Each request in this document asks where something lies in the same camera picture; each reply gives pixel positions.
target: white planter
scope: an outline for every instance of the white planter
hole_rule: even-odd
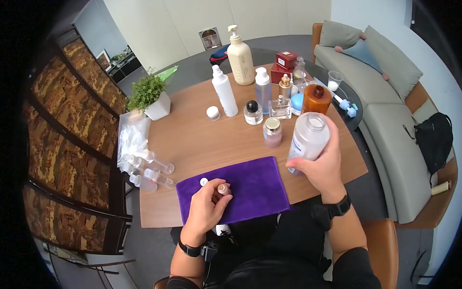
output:
[[[145,114],[152,120],[161,119],[170,114],[170,98],[165,92],[161,92],[159,99],[148,106]]]

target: black pants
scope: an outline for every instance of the black pants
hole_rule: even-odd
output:
[[[330,261],[322,257],[324,231],[311,217],[312,205],[320,202],[321,197],[317,196],[295,204],[290,210],[282,212],[279,223],[278,214],[274,214],[230,224],[237,245],[226,236],[218,237],[209,231],[207,240],[214,240],[219,245],[219,251],[206,265],[206,283],[221,283],[239,264],[264,255],[297,256],[317,266],[323,274],[330,266]],[[175,244],[181,229],[172,228]]]

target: left hand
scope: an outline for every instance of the left hand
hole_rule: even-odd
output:
[[[216,191],[225,180],[216,178],[208,181],[191,198],[189,217],[181,232],[181,242],[198,247],[205,242],[205,233],[218,224],[232,195],[223,196]]]

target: purple microfiber cloth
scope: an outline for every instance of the purple microfiber cloth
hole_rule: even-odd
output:
[[[187,178],[176,185],[183,224],[189,216],[191,197],[201,189],[201,178],[222,178],[229,183],[233,199],[226,207],[220,224],[231,224],[290,208],[275,157],[264,157],[225,166]]]

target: black bag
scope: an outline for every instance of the black bag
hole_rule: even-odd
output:
[[[437,112],[421,124],[415,125],[415,142],[419,145],[431,175],[446,165],[452,148],[452,122],[449,116]]]

